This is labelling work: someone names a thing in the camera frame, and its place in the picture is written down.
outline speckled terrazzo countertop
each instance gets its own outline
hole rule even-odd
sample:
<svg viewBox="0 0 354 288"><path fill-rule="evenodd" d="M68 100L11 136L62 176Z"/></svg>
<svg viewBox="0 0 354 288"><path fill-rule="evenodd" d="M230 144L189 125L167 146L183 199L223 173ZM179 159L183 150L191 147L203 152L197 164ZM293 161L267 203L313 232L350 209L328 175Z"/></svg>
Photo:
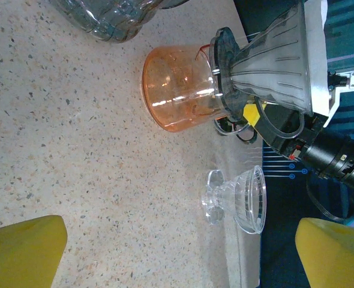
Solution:
<svg viewBox="0 0 354 288"><path fill-rule="evenodd" d="M163 131L140 90L153 47L208 43L223 26L244 35L231 0L191 0L102 43L47 2L0 0L0 227L64 218L53 287L258 284L259 237L230 217L209 226L199 192L208 169L231 178L260 164L261 142L210 123Z"/></svg>

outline countertop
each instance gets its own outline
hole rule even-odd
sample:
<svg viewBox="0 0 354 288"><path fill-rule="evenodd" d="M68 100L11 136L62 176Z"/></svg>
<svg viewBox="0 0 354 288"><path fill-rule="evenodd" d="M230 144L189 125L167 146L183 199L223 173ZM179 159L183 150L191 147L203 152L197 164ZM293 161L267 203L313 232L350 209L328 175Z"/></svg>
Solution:
<svg viewBox="0 0 354 288"><path fill-rule="evenodd" d="M260 238L231 217L210 226L199 194L209 169L261 164L261 141L211 123L168 133L140 85L152 48L206 44L223 26L246 42L232 0L191 0L104 43L45 1L0 0L0 227L64 218L53 287L258 285Z"/></svg>

